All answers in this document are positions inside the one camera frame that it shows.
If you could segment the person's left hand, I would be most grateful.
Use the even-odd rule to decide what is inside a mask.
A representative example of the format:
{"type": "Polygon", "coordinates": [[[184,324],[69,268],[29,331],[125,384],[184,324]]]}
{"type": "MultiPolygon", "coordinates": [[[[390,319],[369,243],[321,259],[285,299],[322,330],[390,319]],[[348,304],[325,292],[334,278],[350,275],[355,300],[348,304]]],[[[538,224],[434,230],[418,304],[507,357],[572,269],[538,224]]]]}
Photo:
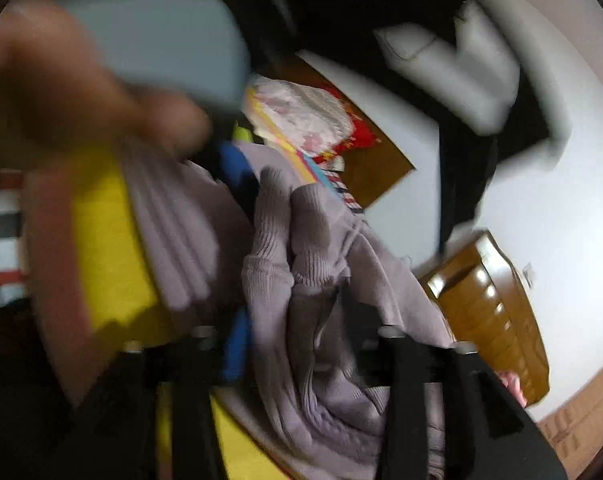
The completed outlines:
{"type": "Polygon", "coordinates": [[[0,14],[0,169],[30,170],[127,136],[185,156],[211,133],[209,116],[186,94],[118,78],[52,0],[12,0],[0,14]]]}

